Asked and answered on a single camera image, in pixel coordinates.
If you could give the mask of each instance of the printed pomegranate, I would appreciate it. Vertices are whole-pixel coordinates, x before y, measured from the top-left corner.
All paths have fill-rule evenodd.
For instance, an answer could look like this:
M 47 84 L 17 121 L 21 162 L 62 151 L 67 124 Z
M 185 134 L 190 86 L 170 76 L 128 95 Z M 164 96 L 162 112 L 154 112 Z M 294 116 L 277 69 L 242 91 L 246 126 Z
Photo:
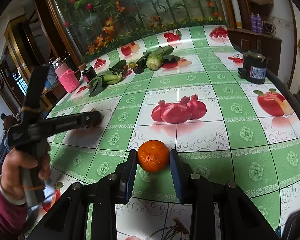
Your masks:
M 158 105 L 154 109 L 152 109 L 152 114 L 151 114 L 152 120 L 155 122 L 163 122 L 161 118 L 162 110 L 170 104 L 171 103 L 166 103 L 164 100 L 159 101 Z
M 207 107 L 205 103 L 198 101 L 197 95 L 192 95 L 187 105 L 192 109 L 192 115 L 189 118 L 190 120 L 195 120 L 204 117 L 207 113 Z
M 187 105 L 189 101 L 190 97 L 183 97 L 179 103 L 166 106 L 161 113 L 162 120 L 168 123 L 183 123 L 187 121 L 192 115 L 192 109 Z

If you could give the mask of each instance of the cabinet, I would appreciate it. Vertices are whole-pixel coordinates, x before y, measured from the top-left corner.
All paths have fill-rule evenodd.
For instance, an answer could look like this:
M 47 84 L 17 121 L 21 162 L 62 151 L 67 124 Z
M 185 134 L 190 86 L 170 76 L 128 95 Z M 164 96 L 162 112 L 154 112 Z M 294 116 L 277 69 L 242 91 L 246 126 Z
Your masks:
M 254 33 L 245 29 L 228 29 L 228 36 L 233 45 L 242 50 L 258 50 L 268 57 L 268 69 L 278 75 L 282 40 L 267 34 Z

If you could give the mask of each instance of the container label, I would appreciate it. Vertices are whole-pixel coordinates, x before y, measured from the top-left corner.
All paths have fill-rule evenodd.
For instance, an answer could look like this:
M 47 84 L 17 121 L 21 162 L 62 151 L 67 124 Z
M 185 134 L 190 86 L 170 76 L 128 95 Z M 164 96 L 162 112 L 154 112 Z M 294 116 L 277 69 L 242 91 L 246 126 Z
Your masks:
M 267 68 L 259 68 L 251 66 L 250 68 L 250 77 L 255 79 L 265 79 L 266 78 Z

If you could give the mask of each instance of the purple bottle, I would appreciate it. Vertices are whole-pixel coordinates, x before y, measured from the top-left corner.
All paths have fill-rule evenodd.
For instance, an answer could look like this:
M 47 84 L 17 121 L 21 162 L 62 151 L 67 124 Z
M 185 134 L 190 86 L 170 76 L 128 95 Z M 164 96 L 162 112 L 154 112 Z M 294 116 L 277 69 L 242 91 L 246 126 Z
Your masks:
M 258 33 L 262 34 L 262 19 L 261 19 L 261 16 L 259 14 L 256 16 L 256 21 L 257 21 Z
M 258 28 L 257 28 L 257 18 L 256 18 L 256 16 L 255 16 L 253 13 L 251 13 L 251 15 L 250 15 L 250 20 L 251 20 L 252 31 L 253 31 L 254 33 L 257 33 L 257 32 L 258 32 Z

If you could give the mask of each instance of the orange fruit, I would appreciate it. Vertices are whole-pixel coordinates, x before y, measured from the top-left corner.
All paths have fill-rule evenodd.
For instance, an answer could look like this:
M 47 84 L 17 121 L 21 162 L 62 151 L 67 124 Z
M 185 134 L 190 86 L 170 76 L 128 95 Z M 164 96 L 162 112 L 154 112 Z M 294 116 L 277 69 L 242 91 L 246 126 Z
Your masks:
M 155 173 L 169 163 L 170 152 L 161 141 L 150 140 L 143 143 L 137 153 L 138 163 L 144 171 Z

